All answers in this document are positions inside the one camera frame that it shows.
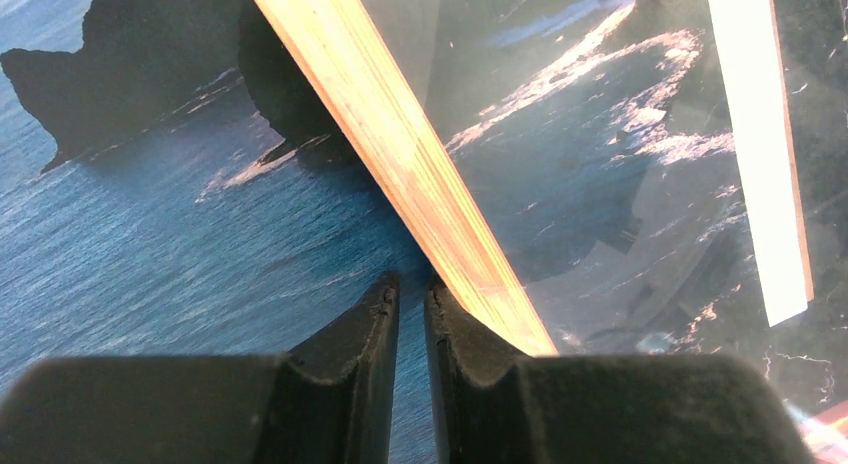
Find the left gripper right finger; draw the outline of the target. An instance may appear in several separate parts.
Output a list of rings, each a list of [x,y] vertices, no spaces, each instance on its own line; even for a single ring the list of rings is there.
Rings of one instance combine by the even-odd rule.
[[[735,357],[532,357],[439,278],[424,315],[442,463],[813,461],[776,393]]]

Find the pink wooden picture frame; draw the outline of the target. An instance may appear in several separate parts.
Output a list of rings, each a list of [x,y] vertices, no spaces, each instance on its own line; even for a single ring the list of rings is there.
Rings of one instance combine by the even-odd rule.
[[[556,347],[361,0],[254,0],[459,304]]]

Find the clear acrylic sheet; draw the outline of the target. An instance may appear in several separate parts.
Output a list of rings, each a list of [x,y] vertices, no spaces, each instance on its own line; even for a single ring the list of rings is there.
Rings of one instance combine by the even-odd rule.
[[[562,352],[847,421],[847,0],[363,0]]]

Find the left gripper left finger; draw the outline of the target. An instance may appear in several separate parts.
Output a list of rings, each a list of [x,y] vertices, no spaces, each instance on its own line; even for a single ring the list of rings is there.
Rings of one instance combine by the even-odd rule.
[[[287,352],[88,356],[30,367],[1,404],[5,463],[384,463],[399,282]]]

